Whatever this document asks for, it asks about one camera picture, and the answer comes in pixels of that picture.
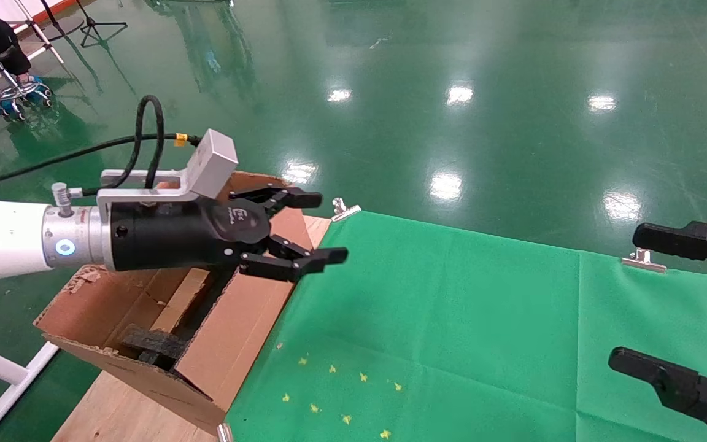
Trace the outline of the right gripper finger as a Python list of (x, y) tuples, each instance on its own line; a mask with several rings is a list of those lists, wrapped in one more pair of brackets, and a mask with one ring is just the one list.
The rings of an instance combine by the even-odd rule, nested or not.
[(632, 349), (613, 349), (612, 370), (650, 384), (660, 403), (707, 425), (707, 377)]
[(707, 260), (707, 223), (690, 222), (683, 228), (641, 223), (632, 235), (632, 244), (660, 254)]

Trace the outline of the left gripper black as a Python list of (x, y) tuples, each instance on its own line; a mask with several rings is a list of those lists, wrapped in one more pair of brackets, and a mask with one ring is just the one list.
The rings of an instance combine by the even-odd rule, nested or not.
[(110, 205), (110, 258), (116, 271), (233, 265), (241, 274), (297, 283), (326, 266), (343, 264), (348, 248), (307, 249), (271, 235), (282, 209), (317, 209), (323, 194), (298, 187), (230, 192), (232, 201)]

